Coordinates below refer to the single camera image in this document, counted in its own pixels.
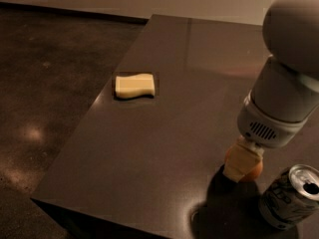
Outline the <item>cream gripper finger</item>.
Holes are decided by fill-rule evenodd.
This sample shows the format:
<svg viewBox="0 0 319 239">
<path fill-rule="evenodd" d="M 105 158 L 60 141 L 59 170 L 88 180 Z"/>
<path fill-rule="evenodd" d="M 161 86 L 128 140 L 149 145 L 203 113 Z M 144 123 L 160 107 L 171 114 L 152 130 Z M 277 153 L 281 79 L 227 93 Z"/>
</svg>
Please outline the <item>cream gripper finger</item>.
<svg viewBox="0 0 319 239">
<path fill-rule="evenodd" d="M 251 182 L 263 170 L 264 149 L 243 136 L 229 148 L 225 155 L 223 175 L 238 182 Z"/>
</svg>

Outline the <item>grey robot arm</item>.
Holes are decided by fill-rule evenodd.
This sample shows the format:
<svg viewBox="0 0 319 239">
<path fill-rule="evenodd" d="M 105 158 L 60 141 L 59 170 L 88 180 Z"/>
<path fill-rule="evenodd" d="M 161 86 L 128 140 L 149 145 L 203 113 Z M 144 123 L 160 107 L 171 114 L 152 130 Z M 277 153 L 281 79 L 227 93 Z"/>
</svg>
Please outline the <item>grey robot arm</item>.
<svg viewBox="0 0 319 239">
<path fill-rule="evenodd" d="M 286 145 L 319 105 L 319 0 L 275 0 L 262 27 L 270 52 L 237 118 L 240 137 L 223 174 L 234 182 L 259 176 L 266 148 Z"/>
</svg>

